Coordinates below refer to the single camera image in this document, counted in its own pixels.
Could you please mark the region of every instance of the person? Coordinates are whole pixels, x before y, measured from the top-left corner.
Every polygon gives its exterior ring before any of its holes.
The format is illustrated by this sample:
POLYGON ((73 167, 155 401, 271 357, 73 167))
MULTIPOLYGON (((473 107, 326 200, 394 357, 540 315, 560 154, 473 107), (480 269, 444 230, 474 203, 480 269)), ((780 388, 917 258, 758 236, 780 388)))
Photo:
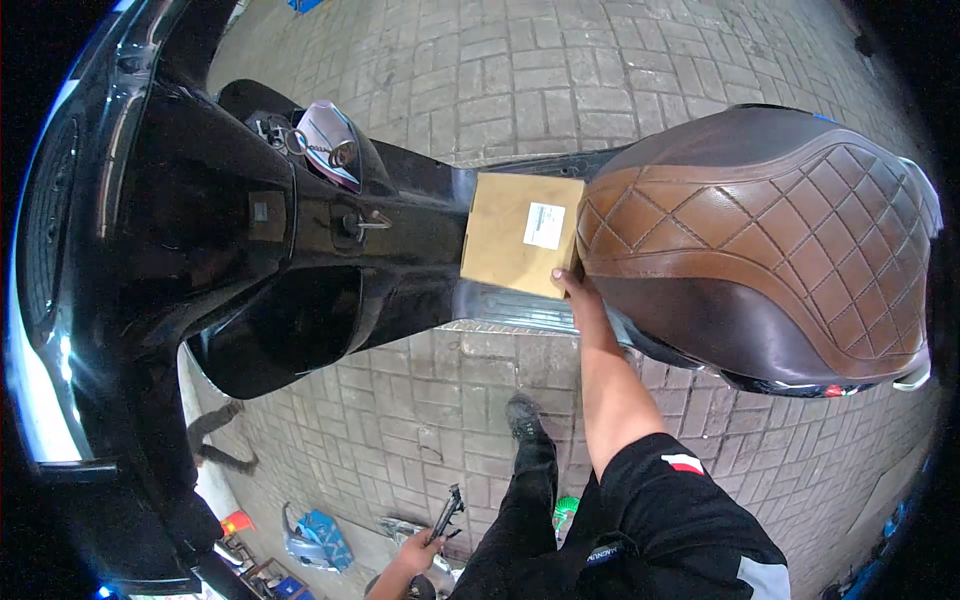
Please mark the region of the person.
POLYGON ((223 465, 226 468, 235 470, 244 475, 253 475, 256 466, 260 463, 256 452, 249 461, 241 461, 221 450, 220 448, 204 444, 204 438, 217 429, 220 429, 231 422, 243 410, 243 400, 231 398, 226 404, 215 411, 200 415, 192 423, 187 425, 186 439, 190 445, 190 452, 193 454, 194 464, 199 467, 205 460, 211 463, 223 465))
MULTIPOLYGON (((665 433, 589 281, 557 270, 580 331, 584 427, 593 473, 561 549, 551 517, 556 448, 523 396, 507 404, 519 441, 496 521, 450 596, 788 600, 786 559, 760 524, 665 433)), ((406 541, 368 600, 396 600, 443 539, 406 541)))

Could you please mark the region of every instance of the black pants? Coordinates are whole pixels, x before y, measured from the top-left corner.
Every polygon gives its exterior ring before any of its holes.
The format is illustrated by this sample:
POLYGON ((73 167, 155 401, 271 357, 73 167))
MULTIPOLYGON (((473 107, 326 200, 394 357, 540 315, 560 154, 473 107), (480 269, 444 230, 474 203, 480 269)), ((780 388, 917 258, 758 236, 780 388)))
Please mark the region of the black pants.
POLYGON ((249 473, 256 467, 257 461, 255 458, 252 461, 241 461, 216 446, 204 444, 204 438, 206 436, 231 422, 239 410, 238 405, 231 402, 224 404, 215 411, 200 415, 197 420, 190 423, 186 428, 186 439, 190 444, 190 451, 201 458, 217 463, 218 465, 223 465, 226 468, 241 473, 249 473))
POLYGON ((494 597, 500 591, 497 582, 517 561, 557 549, 553 529, 557 478, 553 442, 544 439, 520 444, 500 513, 470 557, 457 589, 481 588, 489 594, 486 597, 494 597))

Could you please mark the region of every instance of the green hose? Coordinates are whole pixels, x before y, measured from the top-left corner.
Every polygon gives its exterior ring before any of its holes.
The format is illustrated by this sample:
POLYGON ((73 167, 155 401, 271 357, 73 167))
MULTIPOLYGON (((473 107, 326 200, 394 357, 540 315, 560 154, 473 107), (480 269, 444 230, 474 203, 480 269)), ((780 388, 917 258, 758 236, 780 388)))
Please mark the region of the green hose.
POLYGON ((557 506, 553 509, 553 517, 559 519, 557 525, 554 527, 554 530, 557 534, 557 540, 560 539, 560 528, 566 522, 566 520, 573 515, 577 514, 577 509, 580 507, 580 498, 575 498, 573 496, 564 496, 557 500, 557 506))

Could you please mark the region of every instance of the leg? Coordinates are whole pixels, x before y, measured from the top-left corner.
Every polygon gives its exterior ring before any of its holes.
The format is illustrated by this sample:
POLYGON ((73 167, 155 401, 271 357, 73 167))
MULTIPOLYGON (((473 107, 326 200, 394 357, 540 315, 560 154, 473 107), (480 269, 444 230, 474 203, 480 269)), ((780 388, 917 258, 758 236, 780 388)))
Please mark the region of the leg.
POLYGON ((253 454, 253 458, 249 461, 241 461, 238 458, 233 458, 220 448, 210 444, 201 445, 198 454, 212 463, 223 465, 226 468, 235 470, 238 473, 243 473, 245 475, 252 475, 253 470, 260 463, 260 459, 256 457, 255 453, 253 454))
POLYGON ((190 443, 190 451, 199 454, 200 447, 204 444, 204 438, 231 422, 242 407, 243 404, 239 400, 231 400, 217 410, 197 417, 197 420, 190 423, 186 428, 186 438, 190 443))
POLYGON ((512 564, 557 549, 552 522, 557 448, 528 399, 511 400, 507 415, 519 441, 514 476, 496 521, 480 540, 457 584, 457 588, 487 589, 493 595, 496 588, 490 586, 502 582, 512 564))

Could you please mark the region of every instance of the orange traffic cone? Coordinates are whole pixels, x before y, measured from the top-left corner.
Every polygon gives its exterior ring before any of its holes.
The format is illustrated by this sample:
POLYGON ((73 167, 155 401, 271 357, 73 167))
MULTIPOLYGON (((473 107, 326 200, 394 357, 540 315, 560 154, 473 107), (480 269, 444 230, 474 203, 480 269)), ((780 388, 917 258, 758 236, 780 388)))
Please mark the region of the orange traffic cone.
POLYGON ((224 528, 225 536, 247 528, 256 531, 256 527, 253 527, 253 521, 251 521, 250 517, 243 511, 237 511, 220 521, 220 526, 224 528))

